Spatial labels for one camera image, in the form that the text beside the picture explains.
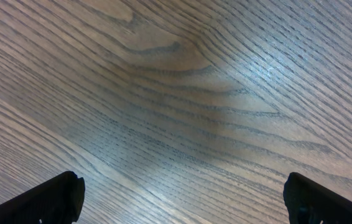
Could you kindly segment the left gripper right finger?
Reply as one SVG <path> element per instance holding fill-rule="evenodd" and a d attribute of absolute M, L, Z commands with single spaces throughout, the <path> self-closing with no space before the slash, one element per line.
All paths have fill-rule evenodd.
<path fill-rule="evenodd" d="M 289 174 L 283 198 L 290 224 L 352 223 L 352 201 L 297 172 Z"/>

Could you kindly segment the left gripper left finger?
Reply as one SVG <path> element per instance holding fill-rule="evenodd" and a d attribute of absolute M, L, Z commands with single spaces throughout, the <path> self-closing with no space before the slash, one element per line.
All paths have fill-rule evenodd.
<path fill-rule="evenodd" d="M 0 204 L 0 224 L 72 224 L 84 199 L 84 179 L 66 171 Z"/>

